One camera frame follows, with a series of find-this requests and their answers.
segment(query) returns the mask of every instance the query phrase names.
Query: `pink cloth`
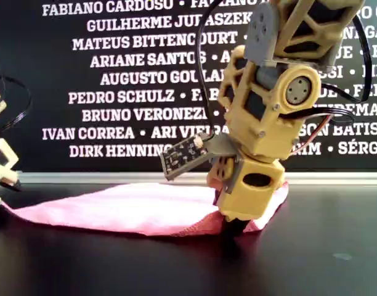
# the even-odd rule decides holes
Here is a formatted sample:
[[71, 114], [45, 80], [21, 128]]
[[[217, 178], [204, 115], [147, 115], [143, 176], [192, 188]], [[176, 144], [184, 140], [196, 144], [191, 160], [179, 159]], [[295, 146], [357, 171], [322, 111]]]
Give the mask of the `pink cloth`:
[[[245, 232], [262, 230], [285, 201], [288, 184], [275, 192], [264, 216]], [[38, 224], [146, 236], [219, 234], [222, 215], [213, 206], [214, 189], [156, 183], [128, 184], [103, 191], [12, 209], [15, 216]]]

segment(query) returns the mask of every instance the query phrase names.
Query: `robot part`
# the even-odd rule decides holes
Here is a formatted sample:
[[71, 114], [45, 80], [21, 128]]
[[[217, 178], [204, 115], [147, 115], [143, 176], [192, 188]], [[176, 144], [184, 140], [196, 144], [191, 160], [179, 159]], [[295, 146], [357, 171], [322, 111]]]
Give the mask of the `robot part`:
[[[0, 113], [6, 108], [6, 103], [0, 97]], [[13, 190], [18, 190], [20, 182], [18, 174], [13, 171], [13, 166], [18, 162], [18, 157], [4, 139], [0, 139], [0, 185]]]
[[[325, 124], [334, 123], [335, 114], [353, 117], [339, 109], [320, 110], [314, 104], [321, 87], [328, 87], [321, 82], [318, 71], [332, 69], [343, 30], [352, 20], [360, 29], [356, 13], [363, 4], [364, 0], [270, 0], [256, 5], [246, 44], [232, 51], [220, 85], [218, 101], [226, 110], [229, 134], [210, 140], [202, 134], [202, 141], [195, 141], [194, 136], [167, 151], [161, 156], [167, 179], [216, 157], [206, 180], [216, 190], [215, 205], [225, 216], [225, 223], [237, 225], [242, 232], [249, 220], [260, 218], [274, 192], [284, 183], [285, 169], [280, 161], [294, 154], [292, 149], [299, 142], [305, 120], [323, 117], [308, 140], [312, 141]], [[368, 43], [365, 36], [362, 39], [365, 66], [371, 69]], [[369, 76], [365, 85], [370, 83]], [[341, 90], [337, 93], [354, 100]], [[367, 99], [366, 92], [362, 101]], [[208, 148], [218, 139], [222, 139], [219, 154]], [[178, 146], [192, 143], [195, 147], [194, 142], [201, 144], [197, 148], [202, 149], [198, 153], [201, 156], [191, 162], [175, 160], [179, 168], [169, 165], [172, 160], [165, 162], [176, 152], [185, 155], [183, 150], [177, 150]], [[234, 233], [230, 226], [226, 229]]]

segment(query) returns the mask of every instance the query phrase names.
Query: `circuit board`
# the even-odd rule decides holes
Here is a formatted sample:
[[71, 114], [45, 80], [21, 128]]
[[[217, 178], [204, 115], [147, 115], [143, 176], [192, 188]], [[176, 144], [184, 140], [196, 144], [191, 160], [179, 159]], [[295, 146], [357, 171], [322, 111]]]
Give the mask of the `circuit board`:
[[186, 173], [212, 158], [205, 147], [200, 147], [195, 135], [163, 152], [160, 155], [163, 171], [168, 181]]

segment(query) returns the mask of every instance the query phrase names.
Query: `table surface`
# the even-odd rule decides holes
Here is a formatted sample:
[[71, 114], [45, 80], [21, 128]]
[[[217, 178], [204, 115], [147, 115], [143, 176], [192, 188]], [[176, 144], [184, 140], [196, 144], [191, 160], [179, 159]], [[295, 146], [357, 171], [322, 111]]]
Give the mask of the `table surface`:
[[[0, 190], [13, 207], [112, 185]], [[377, 295], [377, 187], [291, 186], [260, 235], [151, 239], [0, 224], [0, 296]]]

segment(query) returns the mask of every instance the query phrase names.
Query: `white baseboard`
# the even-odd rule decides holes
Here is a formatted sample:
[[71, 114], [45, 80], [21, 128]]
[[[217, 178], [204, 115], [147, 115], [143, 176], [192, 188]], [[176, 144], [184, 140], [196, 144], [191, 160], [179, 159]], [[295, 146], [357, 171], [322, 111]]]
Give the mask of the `white baseboard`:
[[[186, 173], [167, 182], [162, 173], [24, 173], [19, 172], [23, 184], [127, 184], [168, 183], [205, 185], [206, 173]], [[290, 184], [305, 185], [377, 185], [377, 173], [286, 173]]]

